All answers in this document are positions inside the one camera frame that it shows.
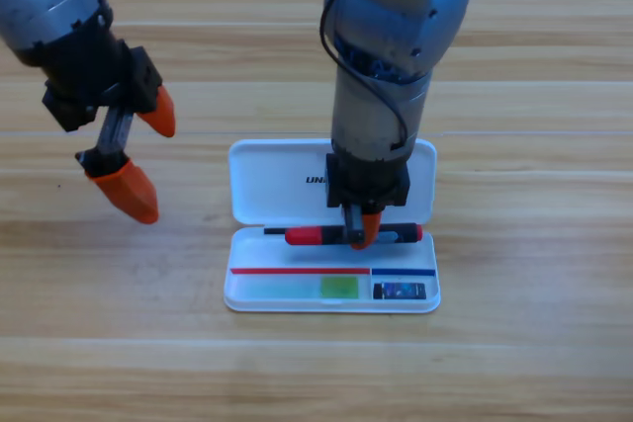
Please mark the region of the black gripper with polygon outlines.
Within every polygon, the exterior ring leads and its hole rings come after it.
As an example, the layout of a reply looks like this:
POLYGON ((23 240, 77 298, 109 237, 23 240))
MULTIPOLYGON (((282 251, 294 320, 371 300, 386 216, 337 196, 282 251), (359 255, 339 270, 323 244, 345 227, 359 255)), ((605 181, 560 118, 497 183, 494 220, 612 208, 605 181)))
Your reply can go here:
POLYGON ((174 103, 147 52, 111 36, 67 38, 42 46, 42 70, 43 103, 64 131, 79 130, 99 108, 107 109, 96 145, 75 158, 115 208, 140 223, 156 223, 156 190, 125 152, 135 116, 162 136, 176 132, 174 103))
POLYGON ((355 250, 371 246, 387 207, 407 203, 410 178, 405 159, 365 161, 347 153, 325 158, 326 205, 341 208, 343 237, 355 250))

